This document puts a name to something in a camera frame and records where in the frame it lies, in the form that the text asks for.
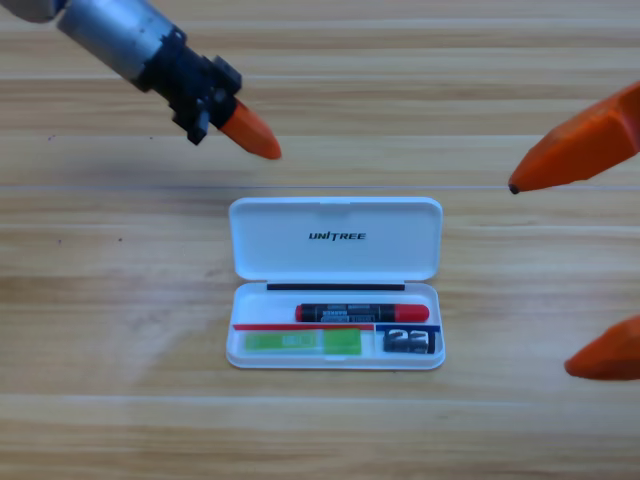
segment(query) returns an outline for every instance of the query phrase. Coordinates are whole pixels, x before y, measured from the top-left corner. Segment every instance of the red strip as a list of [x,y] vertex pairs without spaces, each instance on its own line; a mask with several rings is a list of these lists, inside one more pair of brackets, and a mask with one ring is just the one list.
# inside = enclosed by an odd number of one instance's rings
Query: red strip
[[358,330],[375,329],[372,323],[239,323],[233,325],[234,330],[340,330],[345,328],[356,328]]

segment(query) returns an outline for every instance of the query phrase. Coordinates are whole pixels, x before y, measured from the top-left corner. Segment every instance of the case lid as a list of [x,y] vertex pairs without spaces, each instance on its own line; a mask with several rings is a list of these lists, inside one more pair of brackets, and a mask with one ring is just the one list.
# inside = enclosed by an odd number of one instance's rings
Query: case lid
[[247,280],[398,283],[438,270],[443,213],[431,198],[244,198],[229,214]]

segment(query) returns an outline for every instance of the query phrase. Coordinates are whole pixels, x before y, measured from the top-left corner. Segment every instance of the red marker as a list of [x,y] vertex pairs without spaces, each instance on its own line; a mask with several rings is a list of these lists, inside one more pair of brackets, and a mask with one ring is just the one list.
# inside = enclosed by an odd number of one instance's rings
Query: red marker
[[303,304],[296,307],[297,322],[420,323],[429,318],[424,305]]

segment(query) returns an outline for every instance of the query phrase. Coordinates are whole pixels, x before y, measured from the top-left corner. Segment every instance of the white plastic case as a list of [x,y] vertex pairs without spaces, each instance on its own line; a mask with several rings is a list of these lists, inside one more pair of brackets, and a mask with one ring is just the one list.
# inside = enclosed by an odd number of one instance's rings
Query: white plastic case
[[[440,260],[443,212],[438,202],[425,197],[243,198],[230,207],[229,216],[236,272],[252,281],[235,293],[227,338],[231,364],[430,370],[444,362],[438,294],[423,283],[436,274]],[[302,303],[422,304],[429,309],[429,318],[401,326],[349,324],[365,328],[360,332],[359,354],[327,354],[321,348],[304,353],[249,349],[247,336],[266,333],[261,329],[272,328],[267,324],[276,329],[334,328],[296,322],[295,309]],[[245,330],[254,326],[255,331]],[[411,333],[411,327],[414,333],[435,334],[429,353],[384,351],[385,331]]]

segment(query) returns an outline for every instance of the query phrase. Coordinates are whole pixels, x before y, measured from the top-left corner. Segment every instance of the black strip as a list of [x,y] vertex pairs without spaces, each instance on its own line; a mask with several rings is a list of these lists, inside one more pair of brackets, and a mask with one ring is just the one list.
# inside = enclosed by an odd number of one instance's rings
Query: black strip
[[385,292],[402,292],[404,284],[358,284],[358,283],[267,283],[267,290],[368,290]]

